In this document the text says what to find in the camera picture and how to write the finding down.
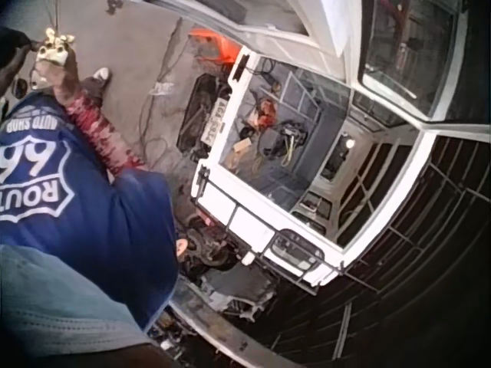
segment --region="tattooed arm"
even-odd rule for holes
[[[39,61],[35,66],[38,73],[53,86],[58,103],[67,109],[72,122],[87,137],[113,175],[117,175],[123,168],[148,170],[82,89],[75,53],[68,46],[67,50],[68,58],[64,66],[49,61]]]
[[[67,106],[67,112],[113,175],[123,168],[148,170],[85,91]]]

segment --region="denim jeans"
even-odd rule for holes
[[[0,288],[0,324],[31,357],[151,343],[126,306],[37,249],[0,245]]]

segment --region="concrete floor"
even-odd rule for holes
[[[54,14],[53,0],[11,2],[0,15],[0,24],[41,40],[50,26],[45,3]],[[194,24],[147,3],[125,1],[113,15],[103,0],[61,0],[60,4],[60,30],[75,36],[79,76],[87,77],[102,66],[113,71],[103,111],[135,150],[141,150],[138,120],[142,111],[144,117],[149,113],[149,91],[161,69],[169,71],[163,81],[173,84],[172,93],[154,98],[147,156],[156,171],[167,175],[176,193],[176,217],[187,216],[193,210],[186,195],[188,188],[180,188],[183,195],[177,192],[189,182],[195,166],[182,158],[175,144],[194,82],[203,72],[193,46],[186,41]],[[33,62],[34,54],[30,54],[22,77],[28,79]]]

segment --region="white sneaker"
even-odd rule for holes
[[[110,79],[110,70],[108,67],[102,67],[92,77],[106,84]]]

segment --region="license plate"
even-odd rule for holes
[[[218,98],[215,102],[215,105],[213,106],[212,113],[210,114],[209,119],[206,122],[205,130],[201,135],[201,141],[210,147],[213,146],[215,138],[220,131],[226,107],[227,101],[222,98]]]

